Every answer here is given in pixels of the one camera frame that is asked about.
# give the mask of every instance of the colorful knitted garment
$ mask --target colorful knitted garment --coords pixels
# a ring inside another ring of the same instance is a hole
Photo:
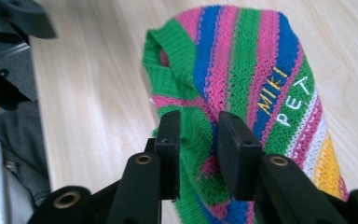
[[[317,188],[345,199],[322,105],[301,44],[282,13],[199,7],[146,36],[143,64],[158,114],[180,110],[184,223],[253,223],[228,198],[216,156],[219,112],[240,116],[267,153],[284,154]]]

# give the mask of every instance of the knitted fabric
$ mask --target knitted fabric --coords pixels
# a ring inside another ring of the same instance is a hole
[[[158,114],[180,110],[185,223],[253,223],[253,203],[230,200],[219,169],[219,112],[241,117],[267,153],[291,158],[321,189],[346,199],[313,75],[282,13],[199,7],[146,35],[143,65]]]

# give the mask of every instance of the white stripe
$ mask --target white stripe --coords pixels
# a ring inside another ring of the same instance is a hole
[[[306,176],[313,181],[313,174],[315,173],[316,162],[318,161],[319,153],[321,153],[322,145],[327,134],[326,122],[322,117],[321,122],[318,125],[318,129],[313,135],[310,142],[310,149],[307,152],[306,159],[303,165],[303,171]]]
[[[317,99],[318,99],[318,92],[315,89],[315,91],[312,94],[312,98],[310,99],[309,107],[305,111],[305,115],[302,118],[302,120],[300,121],[296,133],[293,135],[292,139],[290,140],[289,145],[287,146],[286,153],[284,154],[286,157],[292,158],[293,151],[296,147],[296,142],[297,142],[298,138],[300,137],[301,133],[303,132],[303,130],[305,129],[305,125],[306,125],[308,119],[310,119],[310,114],[312,114],[312,110],[316,105]]]

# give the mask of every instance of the striped knitted hat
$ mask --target striped knitted hat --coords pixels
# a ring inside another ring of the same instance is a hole
[[[313,75],[282,13],[199,7],[146,36],[143,64],[158,114],[181,110],[185,223],[253,223],[253,203],[230,200],[216,155],[219,112],[241,117],[267,153],[284,154],[318,189],[345,199]]]

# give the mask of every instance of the light wood tabletop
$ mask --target light wood tabletop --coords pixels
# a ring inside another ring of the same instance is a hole
[[[358,189],[358,1],[38,0],[58,34],[32,38],[53,189],[96,192],[158,126],[141,65],[147,29],[201,5],[282,11],[299,37],[324,106],[342,175]],[[164,204],[163,222],[179,219]]]

